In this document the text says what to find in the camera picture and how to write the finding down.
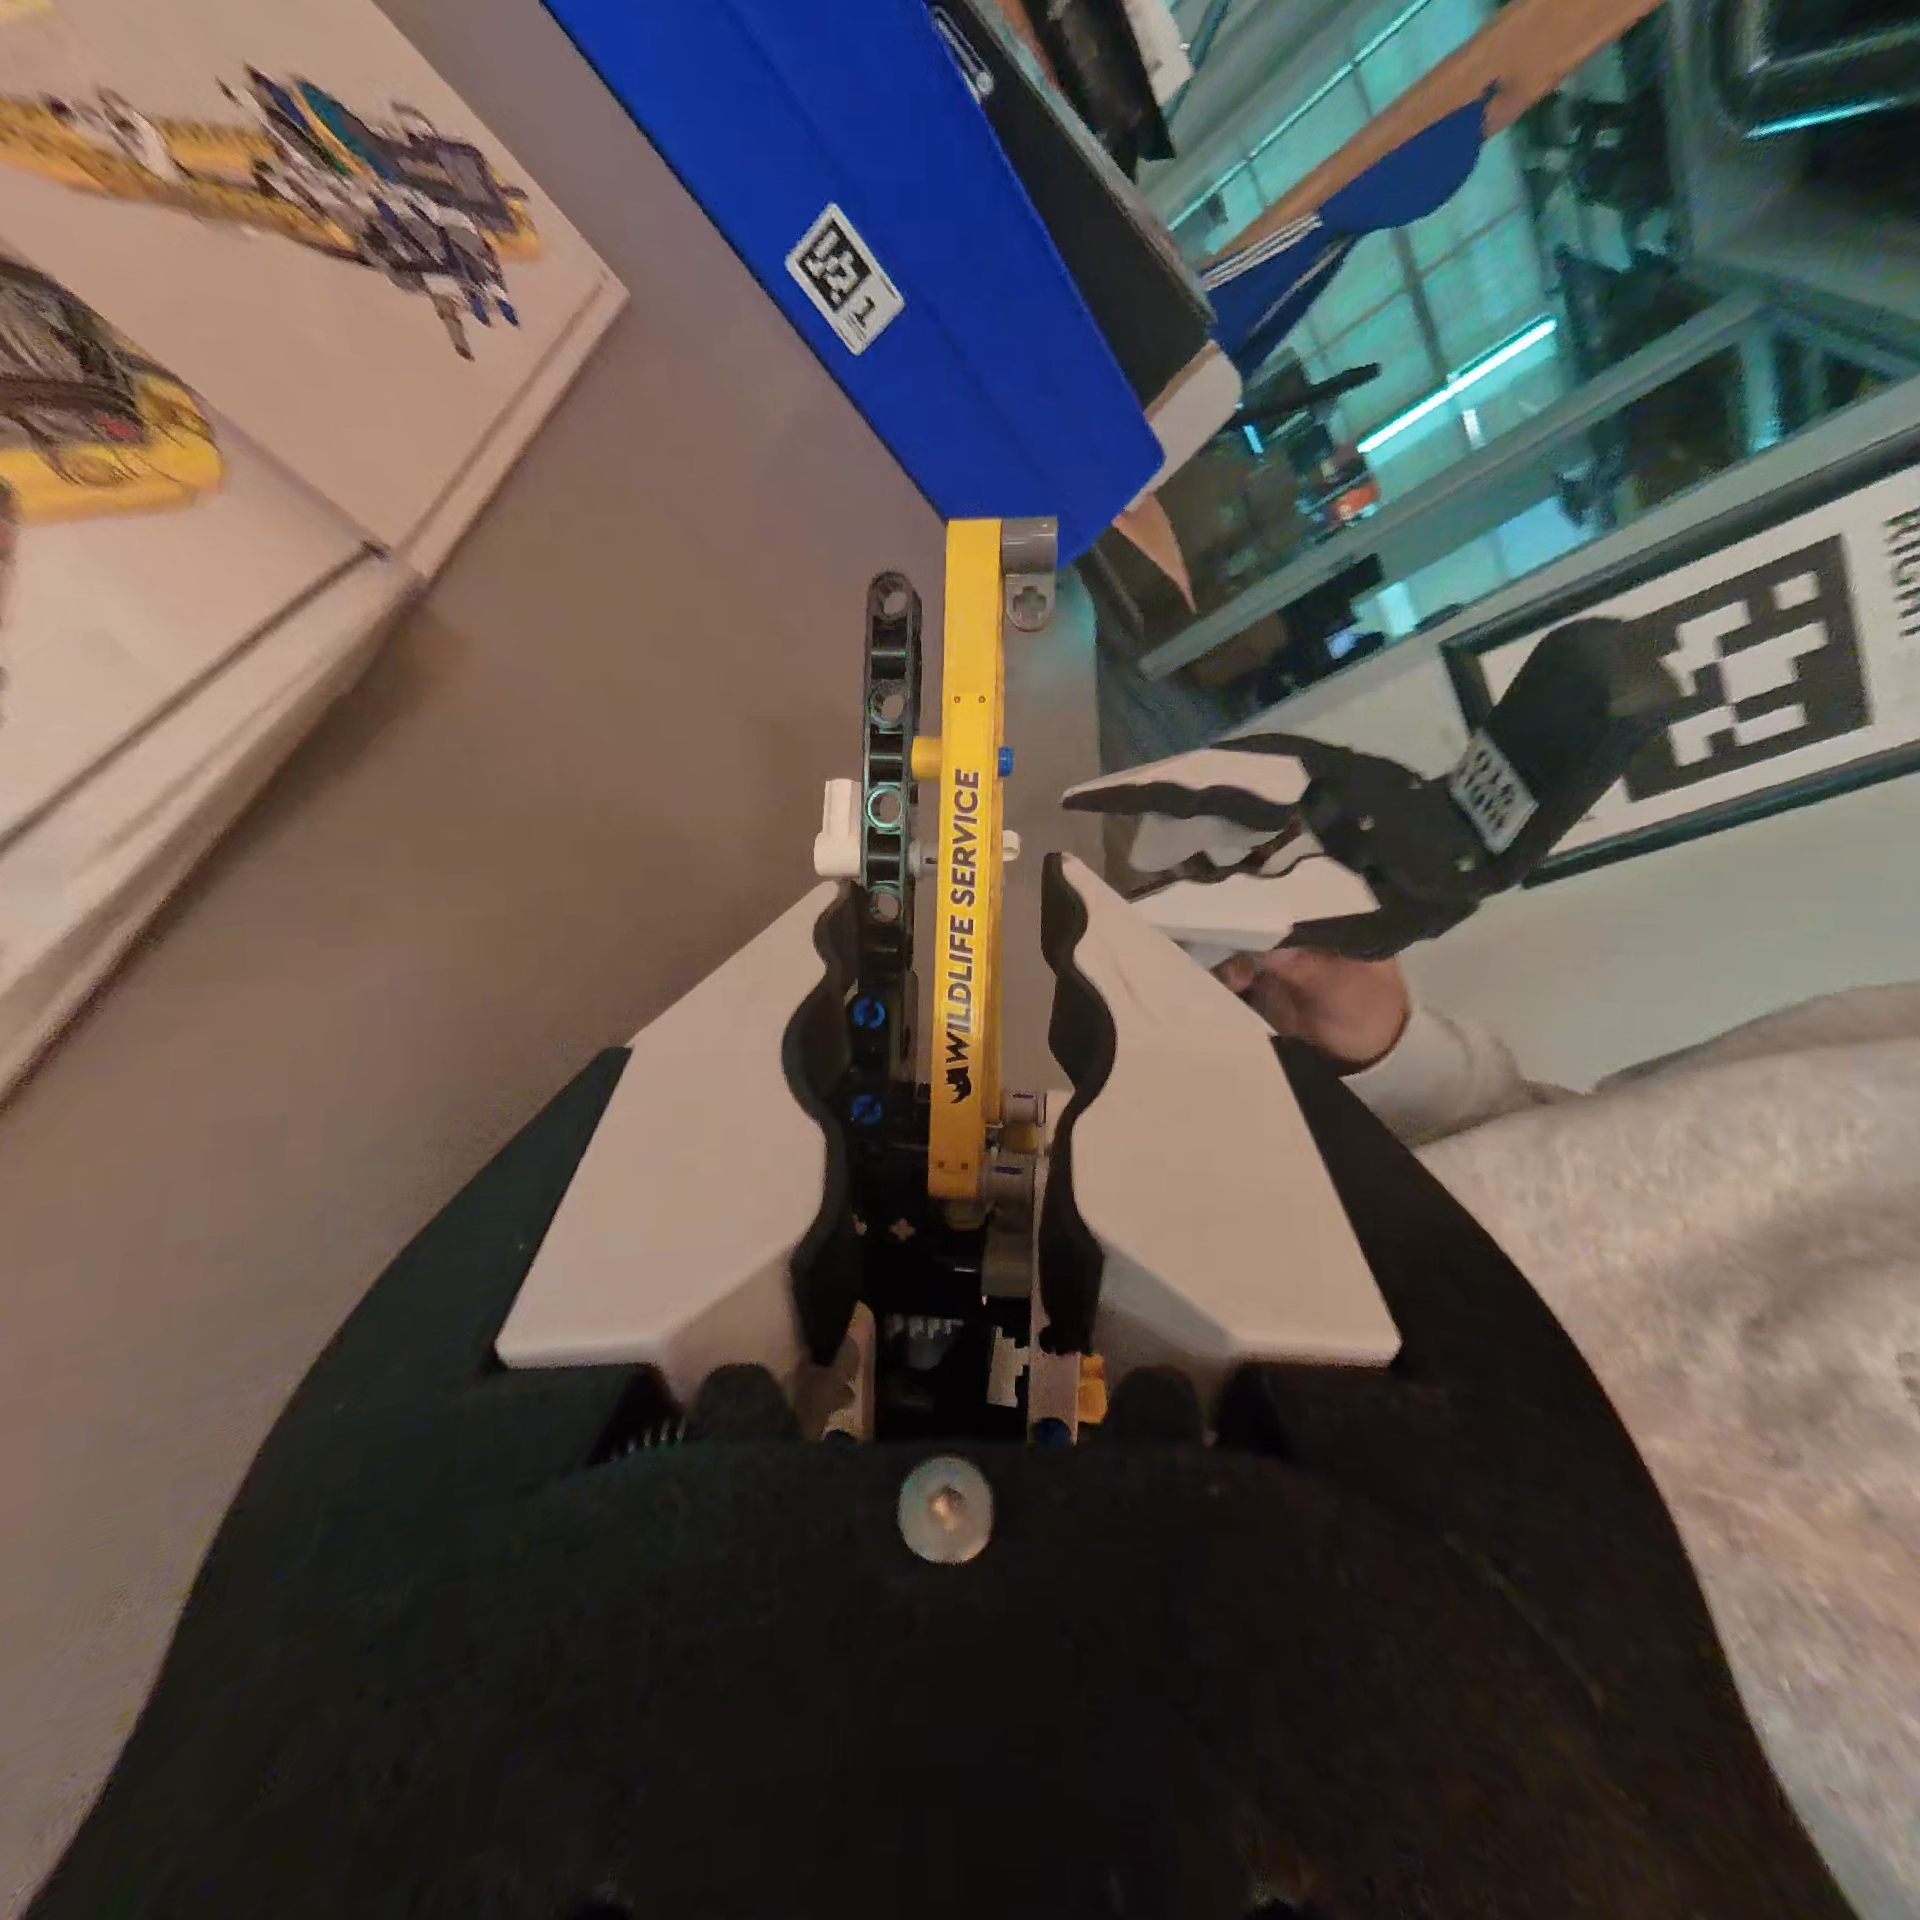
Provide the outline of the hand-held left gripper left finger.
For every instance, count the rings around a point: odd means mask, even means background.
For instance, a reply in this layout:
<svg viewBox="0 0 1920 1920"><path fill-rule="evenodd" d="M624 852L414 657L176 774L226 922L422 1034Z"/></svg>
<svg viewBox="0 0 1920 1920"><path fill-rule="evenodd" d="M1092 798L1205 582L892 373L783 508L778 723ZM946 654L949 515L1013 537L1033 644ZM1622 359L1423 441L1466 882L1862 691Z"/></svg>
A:
<svg viewBox="0 0 1920 1920"><path fill-rule="evenodd" d="M632 1037L496 1332L503 1366L799 1366L788 1268L829 1190L855 941L855 884L822 879Z"/></svg>

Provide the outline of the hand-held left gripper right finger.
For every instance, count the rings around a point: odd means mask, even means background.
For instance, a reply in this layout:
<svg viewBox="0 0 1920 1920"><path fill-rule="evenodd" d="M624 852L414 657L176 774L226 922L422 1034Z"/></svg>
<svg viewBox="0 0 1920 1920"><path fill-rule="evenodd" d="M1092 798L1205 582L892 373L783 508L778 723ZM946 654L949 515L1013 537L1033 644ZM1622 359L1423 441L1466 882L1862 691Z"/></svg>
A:
<svg viewBox="0 0 1920 1920"><path fill-rule="evenodd" d="M1114 1369L1401 1351L1268 1027L1076 854L1046 854L1046 1342Z"/></svg>

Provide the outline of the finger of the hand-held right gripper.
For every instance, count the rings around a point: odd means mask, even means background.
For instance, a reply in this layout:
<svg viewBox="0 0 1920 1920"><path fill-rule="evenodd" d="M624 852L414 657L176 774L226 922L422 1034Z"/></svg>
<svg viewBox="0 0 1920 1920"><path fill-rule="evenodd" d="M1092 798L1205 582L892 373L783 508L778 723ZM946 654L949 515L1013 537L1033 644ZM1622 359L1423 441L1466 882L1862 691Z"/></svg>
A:
<svg viewBox="0 0 1920 1920"><path fill-rule="evenodd" d="M1289 747L1206 747L1070 786L1063 806L1126 823L1140 845L1263 845L1298 827L1314 773Z"/></svg>
<svg viewBox="0 0 1920 1920"><path fill-rule="evenodd" d="M1361 875L1310 839L1284 843L1257 868L1158 889L1158 931L1196 963L1268 954L1306 924L1365 919L1377 898Z"/></svg>

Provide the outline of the yellow black lego assembly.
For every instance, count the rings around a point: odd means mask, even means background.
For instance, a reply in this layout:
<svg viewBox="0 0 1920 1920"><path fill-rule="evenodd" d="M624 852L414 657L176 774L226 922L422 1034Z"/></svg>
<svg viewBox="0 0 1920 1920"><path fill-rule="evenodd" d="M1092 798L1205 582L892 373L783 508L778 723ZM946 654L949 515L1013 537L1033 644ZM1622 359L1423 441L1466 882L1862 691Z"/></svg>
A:
<svg viewBox="0 0 1920 1920"><path fill-rule="evenodd" d="M1103 1409L1100 1359L1045 1348L1039 1226L1052 1105L1006 1085L1006 643L1045 634L1052 519L958 519L943 537L943 665L922 717L922 605L871 581L862 771L833 781L818 875L857 886L849 1251L858 1294L831 1369L799 1393L833 1447L938 1436L1068 1447Z"/></svg>

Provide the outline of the person's right forearm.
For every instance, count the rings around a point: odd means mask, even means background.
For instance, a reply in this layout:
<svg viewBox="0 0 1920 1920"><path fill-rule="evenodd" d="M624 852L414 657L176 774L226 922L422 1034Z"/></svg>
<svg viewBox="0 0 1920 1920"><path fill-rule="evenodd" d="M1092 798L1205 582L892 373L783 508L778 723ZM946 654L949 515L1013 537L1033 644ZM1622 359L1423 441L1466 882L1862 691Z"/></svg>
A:
<svg viewBox="0 0 1920 1920"><path fill-rule="evenodd" d="M1769 1185L1918 1171L1918 987L1796 1002L1622 1067L1574 1093L1527 1079L1487 1029L1416 1006L1406 1037L1353 1087L1410 1145L1569 1109L1622 1133L1621 1155L1688 1177Z"/></svg>

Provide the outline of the open lego instruction booklet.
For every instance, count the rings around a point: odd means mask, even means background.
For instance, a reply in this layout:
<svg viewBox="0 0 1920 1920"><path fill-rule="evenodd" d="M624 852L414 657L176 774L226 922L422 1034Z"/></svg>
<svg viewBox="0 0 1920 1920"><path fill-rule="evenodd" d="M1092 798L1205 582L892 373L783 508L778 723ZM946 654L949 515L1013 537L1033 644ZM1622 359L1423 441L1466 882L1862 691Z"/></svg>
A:
<svg viewBox="0 0 1920 1920"><path fill-rule="evenodd" d="M54 276L2 286L9 1095L416 575Z"/></svg>

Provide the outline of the person's right hand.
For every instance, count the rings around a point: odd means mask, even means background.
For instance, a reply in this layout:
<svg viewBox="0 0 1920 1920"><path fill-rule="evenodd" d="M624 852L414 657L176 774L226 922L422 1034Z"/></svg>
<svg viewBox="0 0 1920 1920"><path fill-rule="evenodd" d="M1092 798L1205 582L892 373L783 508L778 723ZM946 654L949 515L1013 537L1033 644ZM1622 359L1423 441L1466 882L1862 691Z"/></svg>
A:
<svg viewBox="0 0 1920 1920"><path fill-rule="evenodd" d="M1212 975L1278 1037L1310 1045L1338 1071L1377 1066L1401 1043L1412 1012L1393 961L1279 947L1224 958Z"/></svg>

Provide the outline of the white cardboard box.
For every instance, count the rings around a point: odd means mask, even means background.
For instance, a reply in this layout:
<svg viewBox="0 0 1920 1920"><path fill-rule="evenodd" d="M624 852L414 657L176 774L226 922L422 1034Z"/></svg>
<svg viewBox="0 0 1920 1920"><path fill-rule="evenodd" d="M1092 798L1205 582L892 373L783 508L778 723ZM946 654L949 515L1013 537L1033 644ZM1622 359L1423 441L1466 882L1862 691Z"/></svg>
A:
<svg viewBox="0 0 1920 1920"><path fill-rule="evenodd" d="M1144 410L1161 467L1154 486L1188 465L1241 407L1241 373L1218 343L1206 343Z"/></svg>

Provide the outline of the black white marker board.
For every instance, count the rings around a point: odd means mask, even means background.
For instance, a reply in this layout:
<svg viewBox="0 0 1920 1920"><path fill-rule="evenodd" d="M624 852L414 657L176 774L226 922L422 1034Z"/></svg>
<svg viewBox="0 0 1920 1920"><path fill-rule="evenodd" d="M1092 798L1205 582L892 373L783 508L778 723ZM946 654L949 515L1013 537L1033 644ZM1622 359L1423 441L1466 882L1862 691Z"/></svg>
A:
<svg viewBox="0 0 1920 1920"><path fill-rule="evenodd" d="M1567 879L1914 773L1918 454L1885 447L1445 639L1466 738L1543 638L1644 627L1673 699L1532 875Z"/></svg>

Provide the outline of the blue storage box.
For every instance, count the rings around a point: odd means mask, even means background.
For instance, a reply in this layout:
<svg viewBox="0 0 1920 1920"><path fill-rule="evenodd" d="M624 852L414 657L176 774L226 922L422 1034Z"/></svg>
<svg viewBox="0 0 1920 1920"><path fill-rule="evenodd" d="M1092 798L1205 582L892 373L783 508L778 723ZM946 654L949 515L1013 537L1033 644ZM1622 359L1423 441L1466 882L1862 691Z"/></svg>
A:
<svg viewBox="0 0 1920 1920"><path fill-rule="evenodd" d="M943 522L1109 533L1161 444L932 5L545 9Z"/></svg>

